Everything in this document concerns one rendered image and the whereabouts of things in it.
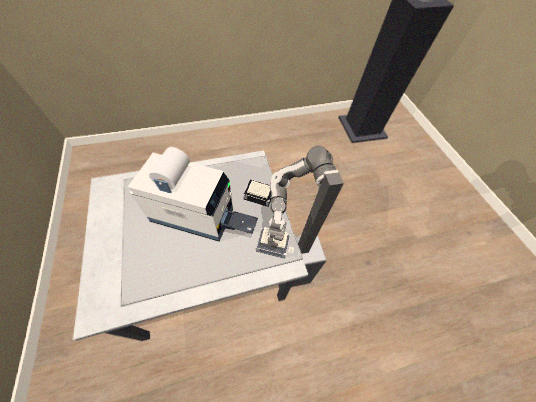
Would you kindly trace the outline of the white foil roll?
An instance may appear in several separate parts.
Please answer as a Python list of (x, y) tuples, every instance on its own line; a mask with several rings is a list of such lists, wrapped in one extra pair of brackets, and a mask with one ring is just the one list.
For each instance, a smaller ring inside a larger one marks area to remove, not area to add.
[(183, 151), (169, 147), (149, 173), (149, 178), (153, 183), (153, 179), (163, 179), (173, 190), (189, 163), (190, 159)]

